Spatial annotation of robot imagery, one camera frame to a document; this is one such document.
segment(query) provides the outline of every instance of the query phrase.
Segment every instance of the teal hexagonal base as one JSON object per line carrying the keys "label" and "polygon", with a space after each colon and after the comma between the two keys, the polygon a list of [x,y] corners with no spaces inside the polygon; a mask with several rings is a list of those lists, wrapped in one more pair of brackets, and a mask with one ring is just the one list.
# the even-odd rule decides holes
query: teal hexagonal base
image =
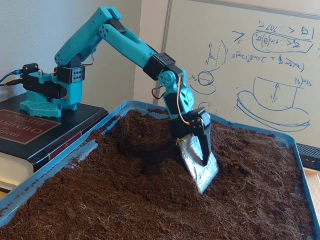
{"label": "teal hexagonal base", "polygon": [[30,116],[33,117],[61,117],[61,110],[56,104],[51,102],[36,102],[26,100],[20,102],[20,109],[26,111]]}

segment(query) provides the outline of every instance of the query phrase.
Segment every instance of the blue cable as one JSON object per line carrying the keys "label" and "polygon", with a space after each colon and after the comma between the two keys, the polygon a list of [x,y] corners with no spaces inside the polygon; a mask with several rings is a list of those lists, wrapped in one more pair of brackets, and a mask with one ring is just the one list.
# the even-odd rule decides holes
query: blue cable
{"label": "blue cable", "polygon": [[12,72],[9,72],[7,75],[5,75],[3,78],[1,78],[0,83],[2,83],[7,77],[11,75],[19,75],[22,73],[22,69],[14,70]]}

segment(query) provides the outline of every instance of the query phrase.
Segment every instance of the whiteboard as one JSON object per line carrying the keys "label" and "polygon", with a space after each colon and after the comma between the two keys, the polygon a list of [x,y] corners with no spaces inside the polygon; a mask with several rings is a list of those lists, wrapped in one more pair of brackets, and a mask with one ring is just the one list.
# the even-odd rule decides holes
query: whiteboard
{"label": "whiteboard", "polygon": [[165,52],[194,108],[320,147],[320,20],[172,0]]}

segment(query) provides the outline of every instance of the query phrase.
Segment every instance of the cable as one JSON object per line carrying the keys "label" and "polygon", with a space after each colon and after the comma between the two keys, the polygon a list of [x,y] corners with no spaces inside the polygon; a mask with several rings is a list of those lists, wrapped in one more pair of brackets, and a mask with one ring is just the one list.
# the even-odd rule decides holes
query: cable
{"label": "cable", "polygon": [[0,79],[0,83],[2,83],[7,77],[11,75],[19,75],[22,73],[22,69],[14,70],[12,72],[9,72],[7,75],[5,75],[3,78]]}
{"label": "cable", "polygon": [[155,88],[152,88],[152,90],[151,90],[151,95],[152,95],[152,97],[154,98],[154,99],[161,99],[164,95],[165,95],[165,92],[164,93],[162,93],[162,95],[160,96],[160,97],[157,97],[155,94],[154,94],[154,90],[156,90],[156,89],[160,89],[160,88],[162,88],[163,86],[159,86],[159,87],[155,87]]}
{"label": "cable", "polygon": [[23,81],[22,78],[15,79],[15,80],[8,81],[8,82],[6,82],[6,83],[0,84],[0,87],[22,84],[22,81]]}
{"label": "cable", "polygon": [[93,52],[91,53],[91,59],[92,59],[92,63],[89,63],[89,64],[82,64],[81,63],[81,66],[84,66],[84,67],[92,66],[95,63],[94,53]]}
{"label": "cable", "polygon": [[185,121],[184,118],[182,117],[181,115],[181,111],[180,111],[180,106],[179,106],[179,97],[180,97],[180,92],[181,92],[181,82],[182,82],[182,76],[179,76],[179,80],[178,80],[178,93],[176,95],[176,104],[177,104],[177,107],[178,107],[178,113],[179,113],[179,117],[181,119],[181,121],[190,126],[190,122],[188,121]]}
{"label": "cable", "polygon": [[12,72],[9,72],[7,75],[5,75],[3,78],[1,78],[0,83],[2,83],[7,77],[13,75]]}

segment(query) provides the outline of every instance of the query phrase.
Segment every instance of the tray rim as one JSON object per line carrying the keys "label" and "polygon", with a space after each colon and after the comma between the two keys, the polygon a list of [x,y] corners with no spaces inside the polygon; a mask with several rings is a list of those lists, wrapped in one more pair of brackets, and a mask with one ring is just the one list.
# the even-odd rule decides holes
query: tray rim
{"label": "tray rim", "polygon": [[[167,115],[159,114],[155,112],[149,112],[148,109],[160,109],[165,110],[166,108],[159,105],[154,105],[150,103],[140,102],[140,101],[125,101],[120,106],[118,106],[114,111],[109,113],[105,118],[103,118],[100,122],[95,124],[90,130],[88,130],[84,135],[82,135],[78,140],[72,143],[69,147],[67,147],[64,151],[62,151],[59,155],[49,161],[46,165],[36,171],[33,175],[31,175],[26,181],[16,187],[14,190],[9,192],[3,199],[0,200],[0,227],[6,225],[15,215],[16,211],[27,202],[27,200],[34,195],[37,188],[40,187],[47,179],[51,178],[54,174],[59,172],[63,167],[66,167],[70,161],[74,158],[79,158],[81,160],[85,159],[86,156],[95,149],[98,145],[94,142],[94,140],[85,143],[82,145],[86,139],[89,137],[92,131],[101,128],[105,125],[111,118],[116,115],[120,115],[121,117],[125,116],[129,110],[140,110],[142,114],[150,114],[156,118],[167,118]],[[263,133],[266,135],[273,134],[278,142],[287,143],[287,146],[293,149],[295,158],[297,160],[298,168],[302,170],[302,183],[305,192],[306,199],[308,201],[308,206],[311,210],[315,233],[317,239],[320,237],[320,223],[317,218],[316,209],[314,205],[313,198],[311,196],[310,186],[308,184],[305,172],[303,171],[302,161],[299,156],[298,148],[296,141],[293,137],[273,130],[268,130],[264,128],[259,128],[255,126],[249,126],[237,122],[232,122],[223,119],[222,117],[216,116],[214,114],[209,114],[212,121],[219,122],[225,126],[233,127],[236,129],[247,129],[254,130],[257,133]],[[105,130],[110,130],[115,124],[117,120],[113,121],[113,123],[108,126]]]}

